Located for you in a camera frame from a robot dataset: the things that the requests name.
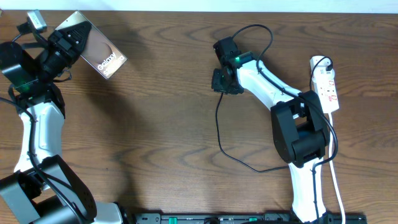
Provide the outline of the Samsung Galaxy smartphone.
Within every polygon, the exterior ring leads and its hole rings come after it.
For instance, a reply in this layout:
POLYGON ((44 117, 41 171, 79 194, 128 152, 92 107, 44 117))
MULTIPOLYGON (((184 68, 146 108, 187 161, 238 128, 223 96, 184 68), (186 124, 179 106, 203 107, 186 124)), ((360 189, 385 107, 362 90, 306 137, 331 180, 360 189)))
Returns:
POLYGON ((110 79, 127 62, 127 57, 90 20, 80 11, 75 11, 55 29, 66 29, 81 22, 91 25, 81 57, 105 79, 110 79))

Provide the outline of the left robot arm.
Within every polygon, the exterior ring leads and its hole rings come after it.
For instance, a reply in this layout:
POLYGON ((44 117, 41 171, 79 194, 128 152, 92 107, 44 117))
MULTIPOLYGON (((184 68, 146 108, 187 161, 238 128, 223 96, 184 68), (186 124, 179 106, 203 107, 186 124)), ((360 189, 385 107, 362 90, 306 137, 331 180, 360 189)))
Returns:
POLYGON ((65 103, 62 74, 84 52, 93 26, 84 21, 43 37, 45 24, 29 19, 20 35, 35 42, 1 44, 1 71, 9 98, 24 125, 19 162, 1 180, 1 197, 20 223, 131 223, 118 203, 97 202, 62 159, 65 103))

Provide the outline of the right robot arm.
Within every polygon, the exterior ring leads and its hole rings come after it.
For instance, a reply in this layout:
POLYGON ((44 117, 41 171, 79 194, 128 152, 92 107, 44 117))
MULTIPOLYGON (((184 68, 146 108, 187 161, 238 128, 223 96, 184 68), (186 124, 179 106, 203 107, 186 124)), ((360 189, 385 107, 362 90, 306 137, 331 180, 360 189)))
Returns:
POLYGON ((319 180, 330 137, 318 95, 288 86, 252 52, 242 53, 232 37, 213 49, 221 68, 213 72, 212 89, 231 95, 250 91, 270 110, 274 146, 292 178, 292 210, 301 222, 319 220, 326 212, 319 180))

